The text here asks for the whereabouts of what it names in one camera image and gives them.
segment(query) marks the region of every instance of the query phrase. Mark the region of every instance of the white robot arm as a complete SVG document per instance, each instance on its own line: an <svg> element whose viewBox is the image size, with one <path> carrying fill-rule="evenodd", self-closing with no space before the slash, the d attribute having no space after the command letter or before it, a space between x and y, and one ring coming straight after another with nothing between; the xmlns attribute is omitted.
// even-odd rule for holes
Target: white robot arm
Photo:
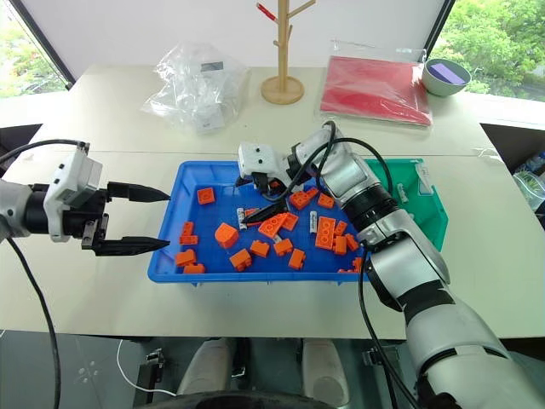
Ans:
<svg viewBox="0 0 545 409"><path fill-rule="evenodd" d="M241 178L259 180L261 188L267 179L285 187L302 184L316 175L330 145L320 176L359 232L360 243L371 251L364 267L379 298L405 316L421 404L545 408L543 397L491 329L449 289L443 257L352 152L351 141L335 124L326 123L287 157L270 147L243 143L238 150L244 164ZM301 177L294 180L297 173Z"/></svg>

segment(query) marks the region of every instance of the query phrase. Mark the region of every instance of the orange lego brick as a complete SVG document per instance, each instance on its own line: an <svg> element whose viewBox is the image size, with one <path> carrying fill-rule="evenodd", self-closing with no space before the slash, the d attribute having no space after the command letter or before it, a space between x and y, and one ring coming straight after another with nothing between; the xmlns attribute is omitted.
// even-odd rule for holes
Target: orange lego brick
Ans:
<svg viewBox="0 0 545 409"><path fill-rule="evenodd" d="M182 236L191 236L193 234L193 227L195 224L193 222L185 222L184 227L181 230Z"/></svg>
<svg viewBox="0 0 545 409"><path fill-rule="evenodd" d="M344 256L347 254L347 238L344 236L335 237L335 243L333 244L333 252L338 256Z"/></svg>
<svg viewBox="0 0 545 409"><path fill-rule="evenodd" d="M207 205L208 203L214 203L214 189L207 187L205 189L197 190L197 201L200 205Z"/></svg>
<svg viewBox="0 0 545 409"><path fill-rule="evenodd" d="M302 210L310 203L310 197L304 192L295 192L290 196L290 203L298 210Z"/></svg>
<svg viewBox="0 0 545 409"><path fill-rule="evenodd" d="M280 240L278 243L274 244L274 251L278 256L284 256L285 254L291 253L293 250L293 245L291 244L290 239Z"/></svg>
<svg viewBox="0 0 545 409"><path fill-rule="evenodd" d="M245 216L249 216L251 215L252 213L254 213L255 211L257 211L259 209L247 209L244 211L244 215ZM252 226L259 226L262 222L255 222L255 223L246 223L246 226L251 228Z"/></svg>
<svg viewBox="0 0 545 409"><path fill-rule="evenodd" d="M303 267L303 261L307 258L307 255L303 250L294 249L290 257L288 265L295 270L301 270Z"/></svg>
<svg viewBox="0 0 545 409"><path fill-rule="evenodd" d="M250 247L250 253L254 253L259 257L267 257L270 248L271 246L268 243L254 240L252 241L252 246Z"/></svg>
<svg viewBox="0 0 545 409"><path fill-rule="evenodd" d="M347 238L347 246L350 249L350 251L356 251L359 248L359 244L354 238L354 236L348 233L348 234L345 234L344 237Z"/></svg>
<svg viewBox="0 0 545 409"><path fill-rule="evenodd" d="M340 220L337 225L335 226L335 230L333 231L333 234L335 236L342 236L344 234L344 231L347 229L348 225Z"/></svg>
<svg viewBox="0 0 545 409"><path fill-rule="evenodd" d="M265 234L269 239L274 239L274 236L278 234L278 230L280 230L287 217L287 213L280 213L279 215L273 216L270 219L266 219L259 226L257 231Z"/></svg>
<svg viewBox="0 0 545 409"><path fill-rule="evenodd" d="M176 266L177 267L183 267L188 264L194 264L197 261L197 256L195 255L195 250L186 250L181 251L180 253L176 254Z"/></svg>
<svg viewBox="0 0 545 409"><path fill-rule="evenodd" d="M184 274L204 274L206 268L203 264L188 264L184 267Z"/></svg>
<svg viewBox="0 0 545 409"><path fill-rule="evenodd" d="M242 249L233 256L230 256L229 261L237 271L244 271L252 265L252 257L246 249Z"/></svg>
<svg viewBox="0 0 545 409"><path fill-rule="evenodd" d="M354 271L359 273L361 271L361 257L354 258L352 265L354 266Z"/></svg>
<svg viewBox="0 0 545 409"><path fill-rule="evenodd" d="M314 245L320 249L331 250L333 248L333 230L335 219L321 216L318 219L318 232Z"/></svg>
<svg viewBox="0 0 545 409"><path fill-rule="evenodd" d="M328 196L327 194L320 194L320 197L318 198L318 206L325 207L326 209L333 209L333 206L335 205L335 200L331 196Z"/></svg>
<svg viewBox="0 0 545 409"><path fill-rule="evenodd" d="M314 199L314 196L316 196L320 191L316 187L311 187L305 192L309 199Z"/></svg>
<svg viewBox="0 0 545 409"><path fill-rule="evenodd" d="M198 236L180 236L181 245L198 245Z"/></svg>
<svg viewBox="0 0 545 409"><path fill-rule="evenodd" d="M222 223L214 233L214 237L217 240L220 247L228 249L232 247L238 240L238 230L233 226L229 226L227 223Z"/></svg>
<svg viewBox="0 0 545 409"><path fill-rule="evenodd" d="M286 215L286 220L284 220L284 223L282 223L282 227L286 230L293 231L297 221L299 220L299 216L296 216L293 213L286 213Z"/></svg>

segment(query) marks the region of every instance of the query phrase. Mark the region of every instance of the white cable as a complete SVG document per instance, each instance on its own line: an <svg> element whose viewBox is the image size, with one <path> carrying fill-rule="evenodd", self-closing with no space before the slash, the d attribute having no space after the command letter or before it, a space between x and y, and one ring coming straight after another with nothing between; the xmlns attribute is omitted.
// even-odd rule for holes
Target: white cable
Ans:
<svg viewBox="0 0 545 409"><path fill-rule="evenodd" d="M170 396L176 396L176 394L168 391L168 390L164 390L164 389L145 389L145 388L142 388L138 385L135 385L134 383L130 382L130 379L127 378L127 376L125 375L125 372L123 372L123 368L121 367L121 364L119 363L119 351L121 351L121 344L123 343L123 339L121 339L119 341L119 345L118 345L118 368L119 368L119 371L121 372L121 375L123 376L123 378L125 379L125 381L127 381L127 383L132 386L133 388L135 389L138 389L138 390L141 390L142 392L160 392L162 394L167 394L167 395L170 395Z"/></svg>

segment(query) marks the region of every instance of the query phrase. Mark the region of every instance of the green trees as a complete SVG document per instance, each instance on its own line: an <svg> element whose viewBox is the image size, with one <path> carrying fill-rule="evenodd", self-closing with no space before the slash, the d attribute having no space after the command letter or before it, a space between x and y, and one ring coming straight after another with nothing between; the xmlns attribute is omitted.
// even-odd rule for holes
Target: green trees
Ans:
<svg viewBox="0 0 545 409"><path fill-rule="evenodd" d="M545 101L545 0L457 0L431 58L462 64L468 91Z"/></svg>
<svg viewBox="0 0 545 409"><path fill-rule="evenodd" d="M0 98L65 89L54 66L0 0Z"/></svg>

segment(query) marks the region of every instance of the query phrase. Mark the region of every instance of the clear plastic bag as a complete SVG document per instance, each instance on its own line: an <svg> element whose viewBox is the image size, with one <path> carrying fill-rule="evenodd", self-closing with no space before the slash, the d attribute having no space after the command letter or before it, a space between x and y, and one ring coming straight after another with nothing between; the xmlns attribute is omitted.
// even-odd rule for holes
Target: clear plastic bag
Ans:
<svg viewBox="0 0 545 409"><path fill-rule="evenodd" d="M174 47L154 70L164 81L142 110L198 133L215 130L238 116L248 68L210 44Z"/></svg>
<svg viewBox="0 0 545 409"><path fill-rule="evenodd" d="M425 49L380 49L332 42L319 111L431 125L422 84Z"/></svg>

